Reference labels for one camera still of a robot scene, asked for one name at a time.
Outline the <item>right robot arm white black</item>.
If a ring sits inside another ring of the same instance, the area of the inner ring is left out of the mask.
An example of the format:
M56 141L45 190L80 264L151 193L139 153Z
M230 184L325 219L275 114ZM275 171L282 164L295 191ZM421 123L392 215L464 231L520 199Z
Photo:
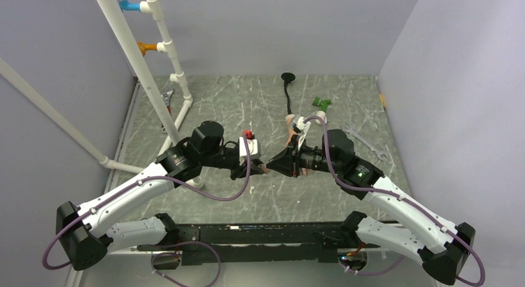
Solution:
M354 143L342 130L327 132L321 147L299 144L294 135L267 168L289 177L303 169L331 172L342 191L390 214L402 227L388 225L353 211L341 224L344 244L372 244L419 263L433 279L453 285L470 255L475 229L468 223L445 220L406 194L382 170L358 157Z

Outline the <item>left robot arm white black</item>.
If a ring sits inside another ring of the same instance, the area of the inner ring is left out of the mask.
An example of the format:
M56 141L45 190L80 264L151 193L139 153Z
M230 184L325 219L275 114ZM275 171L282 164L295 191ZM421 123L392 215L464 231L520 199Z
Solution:
M261 144L251 131L243 131L228 147L224 129L204 121L186 137L161 153L132 179L91 201L75 205L68 201L57 209L56 238L68 257L68 265L80 271L92 267L107 254L133 246L151 245L163 250L180 241L180 230L167 213L140 221L120 223L136 207L183 186L209 199L222 202L239 198L249 177L264 174ZM244 179L232 197L216 197L189 183L204 167L227 169L230 179Z

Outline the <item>glitter nail polish bottle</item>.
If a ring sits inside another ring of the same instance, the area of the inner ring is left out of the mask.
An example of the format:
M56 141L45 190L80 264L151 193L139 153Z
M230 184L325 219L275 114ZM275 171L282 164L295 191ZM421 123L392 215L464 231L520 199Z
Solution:
M268 172L270 172L270 170L267 169L267 168L266 168L266 165L264 165L264 164L258 165L258 168L261 170L261 172L262 172L263 174L267 174Z

